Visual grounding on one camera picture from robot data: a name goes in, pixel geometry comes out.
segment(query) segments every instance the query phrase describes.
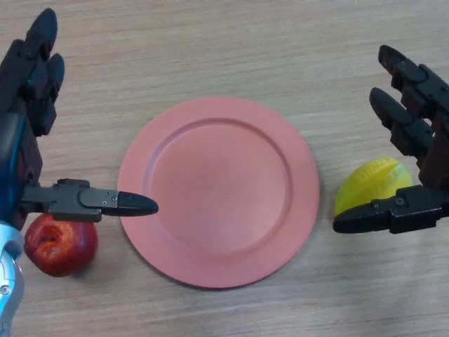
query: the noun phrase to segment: yellow fruit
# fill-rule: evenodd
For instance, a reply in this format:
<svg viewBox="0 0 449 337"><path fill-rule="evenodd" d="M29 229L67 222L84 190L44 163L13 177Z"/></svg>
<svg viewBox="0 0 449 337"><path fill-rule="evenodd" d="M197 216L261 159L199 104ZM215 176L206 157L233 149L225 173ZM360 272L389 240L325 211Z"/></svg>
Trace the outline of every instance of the yellow fruit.
<svg viewBox="0 0 449 337"><path fill-rule="evenodd" d="M334 215L373 199L390 198L397 189L411 185L412 175L402 163L393 158L373 159L352 172L340 186Z"/></svg>

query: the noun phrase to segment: wood grain surface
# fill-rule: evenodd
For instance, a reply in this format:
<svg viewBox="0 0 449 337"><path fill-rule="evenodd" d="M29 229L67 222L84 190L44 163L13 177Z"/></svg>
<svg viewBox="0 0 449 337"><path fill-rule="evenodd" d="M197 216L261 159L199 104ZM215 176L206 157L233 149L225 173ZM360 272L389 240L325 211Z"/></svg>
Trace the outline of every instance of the wood grain surface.
<svg viewBox="0 0 449 337"><path fill-rule="evenodd" d="M289 264L231 291L157 274L119 219L105 218L98 256L82 275L53 279L24 256L16 336L448 335L448 223L342 235L331 213L358 165L401 158L368 103L374 86L393 92L379 46L449 79L449 1L0 0L0 54L49 6L67 71L54 128L39 139L43 184L67 177L115 187L126 148L153 117L185 100L231 95L276 110L305 137L321 208ZM416 175L414 161L404 162Z"/></svg>

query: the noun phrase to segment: wooden table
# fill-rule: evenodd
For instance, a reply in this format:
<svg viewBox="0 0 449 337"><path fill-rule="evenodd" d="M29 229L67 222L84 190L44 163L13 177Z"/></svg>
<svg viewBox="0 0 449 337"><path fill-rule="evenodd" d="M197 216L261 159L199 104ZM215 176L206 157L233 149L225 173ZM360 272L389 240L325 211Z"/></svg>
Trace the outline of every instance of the wooden table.
<svg viewBox="0 0 449 337"><path fill-rule="evenodd" d="M15 336L448 335L447 222L396 236L336 234L330 224L351 171L373 157L401 158L368 103L374 86L393 92L379 46L448 78L449 1L0 0L2 55L47 6L58 14L55 50L67 71L59 117L39 139L42 183L114 187L126 148L153 117L192 98L231 95L276 110L306 138L321 208L287 266L231 291L158 275L119 219L105 218L98 256L78 277L52 279L22 259Z"/></svg>

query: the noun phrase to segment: pink plate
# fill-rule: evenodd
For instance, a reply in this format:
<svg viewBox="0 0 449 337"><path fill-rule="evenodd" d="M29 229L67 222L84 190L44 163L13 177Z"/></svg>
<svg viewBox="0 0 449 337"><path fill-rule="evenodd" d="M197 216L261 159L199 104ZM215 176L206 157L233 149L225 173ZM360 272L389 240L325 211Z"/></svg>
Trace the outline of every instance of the pink plate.
<svg viewBox="0 0 449 337"><path fill-rule="evenodd" d="M238 98L182 103L149 122L118 187L159 204L156 215L121 219L145 260L207 288L278 270L305 243L319 205L305 141L277 113Z"/></svg>

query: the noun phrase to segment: red apple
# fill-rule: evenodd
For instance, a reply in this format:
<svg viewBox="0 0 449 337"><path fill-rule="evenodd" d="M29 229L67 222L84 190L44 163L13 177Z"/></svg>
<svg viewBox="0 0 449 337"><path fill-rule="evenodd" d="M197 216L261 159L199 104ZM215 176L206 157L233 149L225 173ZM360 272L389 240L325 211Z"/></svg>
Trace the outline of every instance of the red apple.
<svg viewBox="0 0 449 337"><path fill-rule="evenodd" d="M63 277L80 272L93 259L98 247L93 223L54 221L42 214L25 234L25 253L43 272Z"/></svg>

